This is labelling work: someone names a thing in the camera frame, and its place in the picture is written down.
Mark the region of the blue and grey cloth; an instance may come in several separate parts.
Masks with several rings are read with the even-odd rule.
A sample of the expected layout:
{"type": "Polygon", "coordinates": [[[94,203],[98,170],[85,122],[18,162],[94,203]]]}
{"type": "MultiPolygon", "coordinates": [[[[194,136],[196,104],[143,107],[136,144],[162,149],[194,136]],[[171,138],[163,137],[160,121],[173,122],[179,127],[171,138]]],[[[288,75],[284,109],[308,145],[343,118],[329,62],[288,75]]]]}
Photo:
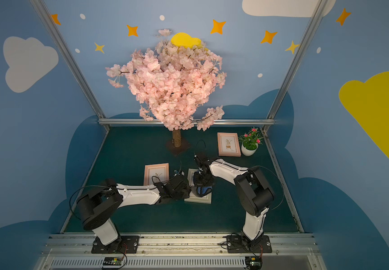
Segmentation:
{"type": "Polygon", "coordinates": [[[212,187],[193,186],[192,192],[195,194],[196,197],[203,198],[212,192],[212,187]]]}

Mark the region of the green picture frame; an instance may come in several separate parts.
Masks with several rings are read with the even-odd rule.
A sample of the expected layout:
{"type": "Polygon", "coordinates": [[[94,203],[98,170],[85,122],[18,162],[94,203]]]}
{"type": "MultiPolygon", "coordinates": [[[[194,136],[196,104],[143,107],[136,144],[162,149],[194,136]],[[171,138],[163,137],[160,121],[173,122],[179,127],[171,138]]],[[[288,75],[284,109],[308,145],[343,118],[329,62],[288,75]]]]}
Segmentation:
{"type": "MultiPolygon", "coordinates": [[[[189,185],[192,187],[193,184],[193,176],[196,172],[196,169],[189,169],[188,170],[188,182],[189,185]]],[[[201,203],[201,204],[211,204],[212,203],[212,193],[209,193],[208,195],[204,197],[198,197],[193,192],[190,193],[189,198],[184,199],[185,202],[188,203],[201,203]]]]}

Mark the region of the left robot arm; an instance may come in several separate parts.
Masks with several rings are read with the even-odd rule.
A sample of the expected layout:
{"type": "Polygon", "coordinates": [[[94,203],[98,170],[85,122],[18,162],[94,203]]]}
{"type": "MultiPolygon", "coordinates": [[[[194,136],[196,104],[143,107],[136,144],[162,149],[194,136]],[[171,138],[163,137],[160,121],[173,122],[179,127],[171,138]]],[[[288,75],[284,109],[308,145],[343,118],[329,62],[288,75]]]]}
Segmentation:
{"type": "Polygon", "coordinates": [[[156,177],[148,186],[127,186],[106,179],[82,195],[76,202],[83,228],[93,231],[98,243],[106,248],[121,242],[121,236],[111,221],[122,207],[132,205],[159,205],[173,200],[187,199],[188,180],[181,174],[161,182],[156,177]]]}

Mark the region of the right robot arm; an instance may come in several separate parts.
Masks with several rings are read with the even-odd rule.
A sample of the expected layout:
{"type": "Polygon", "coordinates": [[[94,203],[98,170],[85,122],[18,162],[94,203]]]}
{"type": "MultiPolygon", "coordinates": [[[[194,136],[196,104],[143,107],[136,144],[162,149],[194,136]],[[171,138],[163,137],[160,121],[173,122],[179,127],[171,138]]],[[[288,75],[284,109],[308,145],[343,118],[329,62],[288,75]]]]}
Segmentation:
{"type": "Polygon", "coordinates": [[[242,241],[247,247],[260,243],[264,235],[264,221],[275,193],[258,166],[251,168],[230,164],[223,159],[209,159],[203,154],[194,156],[198,171],[193,175],[192,192],[204,197],[212,192],[216,178],[236,187],[240,203],[246,211],[242,241]]]}

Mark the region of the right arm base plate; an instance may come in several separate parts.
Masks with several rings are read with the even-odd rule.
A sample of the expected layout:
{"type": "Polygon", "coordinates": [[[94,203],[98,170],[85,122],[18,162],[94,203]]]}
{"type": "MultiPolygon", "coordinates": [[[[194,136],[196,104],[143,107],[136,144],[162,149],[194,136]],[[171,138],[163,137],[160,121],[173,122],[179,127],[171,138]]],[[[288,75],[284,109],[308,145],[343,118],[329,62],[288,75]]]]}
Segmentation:
{"type": "Polygon", "coordinates": [[[230,234],[226,236],[226,240],[220,246],[227,250],[228,253],[269,254],[273,252],[271,241],[266,235],[261,235],[257,239],[250,241],[245,236],[230,234]]]}

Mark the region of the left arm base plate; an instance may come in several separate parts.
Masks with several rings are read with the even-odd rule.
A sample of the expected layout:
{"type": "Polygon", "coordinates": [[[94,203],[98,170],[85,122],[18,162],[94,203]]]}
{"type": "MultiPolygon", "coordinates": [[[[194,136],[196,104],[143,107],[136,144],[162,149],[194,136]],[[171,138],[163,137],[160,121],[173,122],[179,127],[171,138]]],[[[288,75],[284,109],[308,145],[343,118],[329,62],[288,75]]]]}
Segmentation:
{"type": "Polygon", "coordinates": [[[115,241],[104,245],[99,237],[93,242],[92,254],[135,254],[139,245],[139,236],[119,236],[115,241]]]}

